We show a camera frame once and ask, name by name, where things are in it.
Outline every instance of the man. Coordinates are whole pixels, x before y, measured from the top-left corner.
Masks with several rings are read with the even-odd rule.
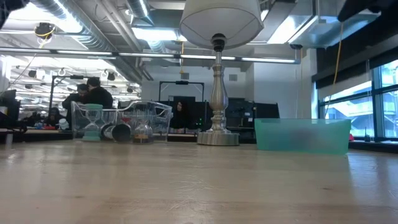
[[[88,92],[88,86],[86,84],[77,85],[77,93],[70,94],[63,102],[62,106],[68,110],[67,113],[67,121],[69,123],[69,127],[72,126],[72,101],[75,102],[83,102],[83,97]]]
[[[89,92],[83,98],[83,103],[92,103],[103,105],[104,109],[111,109],[113,104],[113,97],[103,87],[100,87],[101,82],[99,78],[91,77],[87,80]]]

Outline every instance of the table lamp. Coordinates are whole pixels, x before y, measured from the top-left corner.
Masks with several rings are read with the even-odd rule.
[[[214,82],[210,96],[213,109],[209,130],[199,133],[198,144],[237,146],[239,134],[226,129],[228,95],[224,84],[222,51],[244,45],[263,29],[258,0],[187,0],[180,22],[182,35],[191,43],[214,49]]]

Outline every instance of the sand timer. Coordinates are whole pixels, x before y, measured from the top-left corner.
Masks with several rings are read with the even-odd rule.
[[[86,141],[100,141],[100,127],[96,124],[101,119],[102,105],[86,104],[86,118],[90,122],[85,128],[85,135],[83,140]]]
[[[138,126],[134,130],[133,143],[152,143],[154,142],[154,132],[150,126],[149,110],[137,112]]]

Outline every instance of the table surface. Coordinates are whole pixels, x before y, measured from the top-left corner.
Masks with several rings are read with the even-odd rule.
[[[255,145],[0,146],[0,223],[398,223],[398,157]]]

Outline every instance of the window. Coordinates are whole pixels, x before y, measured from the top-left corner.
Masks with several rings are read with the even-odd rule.
[[[350,119],[351,134],[365,137],[365,134],[374,136],[373,101],[371,97],[333,103],[324,107],[326,119]]]
[[[355,95],[357,93],[364,93],[366,91],[371,91],[372,90],[372,81],[368,81],[362,84],[359,84],[357,86],[351,87],[349,89],[343,90],[339,93],[335,93],[331,96],[331,100],[335,100],[338,98],[346,97],[346,96],[351,96]],[[329,101],[329,96],[325,97],[323,101],[328,102]]]
[[[382,87],[398,84],[398,60],[380,66]]]
[[[383,98],[384,135],[388,138],[398,137],[398,91],[385,93]]]

